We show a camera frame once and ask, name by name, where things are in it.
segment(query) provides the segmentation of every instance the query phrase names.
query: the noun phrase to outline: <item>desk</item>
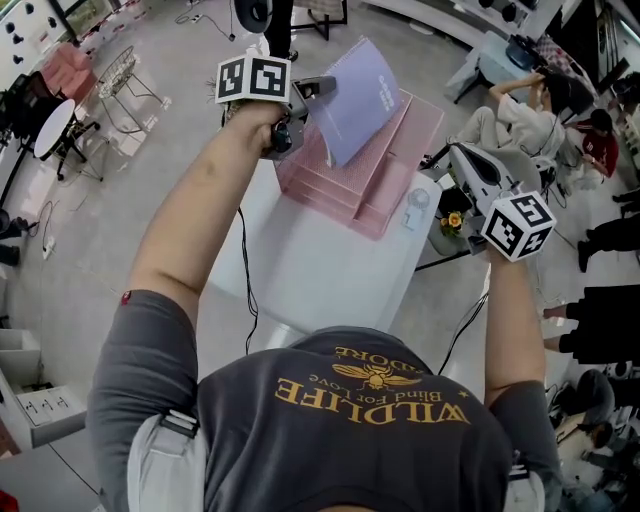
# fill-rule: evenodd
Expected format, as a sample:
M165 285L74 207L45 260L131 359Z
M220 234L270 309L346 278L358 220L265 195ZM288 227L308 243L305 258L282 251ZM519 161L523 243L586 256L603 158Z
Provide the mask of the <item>desk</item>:
M469 52L466 62L445 86L455 92L454 103L458 103L465 94L482 83L495 85L520 80L529 75L529 71L519 68L507 57L508 44L494 32L484 34L482 43ZM510 94L516 100L526 102L529 90L518 89Z
M38 138L33 148L33 155L36 158L42 158L55 149L67 130L67 126L73 118L75 109L76 102L66 100L58 105L58 108L51 113L42 125L42 128L40 128L40 133L38 133Z
M418 187L430 196L419 227L401 225L405 194L384 236L373 241L283 196L273 163L260 160L242 200L260 311L303 333L334 325L388 331L440 200L440 187L415 173L408 192ZM209 282L246 298L241 239L236 215Z

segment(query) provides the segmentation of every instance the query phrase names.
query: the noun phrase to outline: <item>white cabinet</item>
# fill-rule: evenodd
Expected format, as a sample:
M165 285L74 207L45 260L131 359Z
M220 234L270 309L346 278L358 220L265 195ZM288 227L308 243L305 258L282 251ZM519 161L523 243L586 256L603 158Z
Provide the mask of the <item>white cabinet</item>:
M66 386L16 395L34 426L39 427L80 412L82 408Z
M0 420L22 451L84 427L85 406L68 386L24 392L38 380L39 359L31 333L0 330Z

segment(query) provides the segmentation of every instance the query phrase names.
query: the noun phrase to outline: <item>white drawer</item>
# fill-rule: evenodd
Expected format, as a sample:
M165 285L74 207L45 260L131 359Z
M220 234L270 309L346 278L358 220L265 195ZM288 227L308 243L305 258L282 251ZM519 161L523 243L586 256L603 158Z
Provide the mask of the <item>white drawer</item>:
M78 414L81 409L65 386L17 395L25 412L37 427Z
M29 419L36 427L51 422L51 416L41 406L41 399L38 396L35 396L39 393L41 392L16 395L16 398L22 405L24 412L27 413L27 416L29 416Z
M47 390L48 402L54 407L54 421L78 414L81 408L78 406L75 397L65 386Z

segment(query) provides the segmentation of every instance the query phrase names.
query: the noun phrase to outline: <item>backpack strap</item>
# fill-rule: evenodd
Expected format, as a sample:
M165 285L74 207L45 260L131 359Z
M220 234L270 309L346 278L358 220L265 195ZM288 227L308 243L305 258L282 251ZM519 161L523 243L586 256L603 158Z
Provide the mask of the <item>backpack strap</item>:
M524 464L516 464L509 473L504 512L544 512L542 480Z
M195 418L173 410L147 418L129 452L129 511L202 512L206 458Z

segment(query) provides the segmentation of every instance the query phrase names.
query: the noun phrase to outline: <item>purple booklet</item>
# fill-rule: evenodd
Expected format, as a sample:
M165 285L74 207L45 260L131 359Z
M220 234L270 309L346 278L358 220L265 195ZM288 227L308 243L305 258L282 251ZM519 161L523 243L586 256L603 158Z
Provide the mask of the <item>purple booklet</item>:
M325 73L336 90L308 100L329 165L344 166L391 119L401 103L396 79L378 49L364 38Z

